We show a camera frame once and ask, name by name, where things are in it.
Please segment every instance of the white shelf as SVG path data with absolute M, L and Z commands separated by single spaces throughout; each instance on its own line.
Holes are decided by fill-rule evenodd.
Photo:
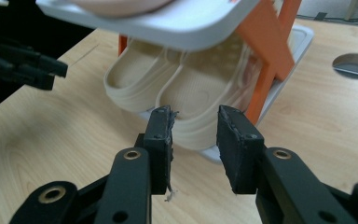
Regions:
M 103 18 L 68 0 L 36 0 L 50 17 L 102 28 L 171 49 L 199 50 L 225 40 L 259 0 L 173 0 L 151 13 Z

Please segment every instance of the black cable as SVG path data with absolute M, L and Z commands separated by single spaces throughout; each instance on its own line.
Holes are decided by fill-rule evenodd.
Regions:
M 299 19 L 315 19 L 315 17 L 311 17 L 311 16 L 303 16 L 303 15 L 297 15 L 297 17 Z M 344 20 L 342 18 L 324 18 L 324 21 L 345 21 L 345 22 L 358 22 L 358 18 L 355 19 L 349 19 L 349 20 Z

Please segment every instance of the screw hole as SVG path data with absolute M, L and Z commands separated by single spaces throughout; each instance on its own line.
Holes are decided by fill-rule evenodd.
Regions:
M 124 154 L 124 158 L 127 160 L 135 160 L 138 159 L 141 156 L 141 153 L 139 151 L 129 151 L 126 154 Z
M 54 186 L 46 189 L 39 195 L 40 203 L 54 203 L 65 195 L 66 189 L 63 186 Z
M 116 212 L 113 215 L 113 221 L 115 223 L 123 223 L 125 222 L 127 219 L 129 218 L 129 215 L 126 212 L 120 211 L 120 212 Z
M 275 150 L 273 152 L 273 154 L 275 157 L 282 159 L 282 160 L 289 160 L 292 158 L 292 155 L 290 155 L 290 153 L 280 150 L 280 149 Z

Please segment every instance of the shoe rack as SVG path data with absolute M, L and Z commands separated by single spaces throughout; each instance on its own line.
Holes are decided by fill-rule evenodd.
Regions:
M 69 1 L 37 0 L 48 16 L 120 34 L 119 53 L 131 36 L 172 49 L 207 49 L 237 32 L 262 60 L 246 117 L 257 124 L 274 80 L 283 83 L 295 66 L 287 38 L 301 0 L 285 0 L 277 17 L 271 0 L 173 0 L 151 13 L 119 19 L 95 16 Z

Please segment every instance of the round hole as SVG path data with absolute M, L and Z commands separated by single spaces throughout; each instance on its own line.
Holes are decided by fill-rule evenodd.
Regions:
M 319 217 L 321 219 L 323 219 L 325 222 L 337 223 L 337 218 L 331 213 L 328 213 L 328 212 L 325 212 L 325 211 L 320 211 L 319 212 Z
M 48 199 L 53 199 L 53 198 L 56 198 L 56 197 L 59 196 L 59 195 L 60 195 L 60 191 L 57 190 L 57 189 L 55 189 L 55 190 L 52 190 L 51 192 L 48 192 L 48 193 L 46 194 L 46 198 L 48 198 Z
M 358 79 L 358 54 L 344 54 L 335 58 L 333 68 L 344 77 Z
M 141 153 L 139 151 L 129 151 L 126 154 L 124 154 L 124 158 L 127 160 L 135 160 L 138 159 L 141 156 Z
M 40 203 L 54 203 L 57 202 L 59 199 L 65 195 L 66 190 L 62 186 L 53 186 L 49 189 L 45 189 L 39 195 L 39 202 Z
M 115 223 L 123 223 L 125 222 L 127 219 L 129 218 L 129 215 L 126 212 L 120 211 L 120 212 L 116 212 L 113 215 L 113 221 Z
M 292 158 L 292 155 L 290 155 L 290 153 L 280 149 L 275 150 L 273 154 L 274 156 L 282 160 L 289 160 L 290 158 Z

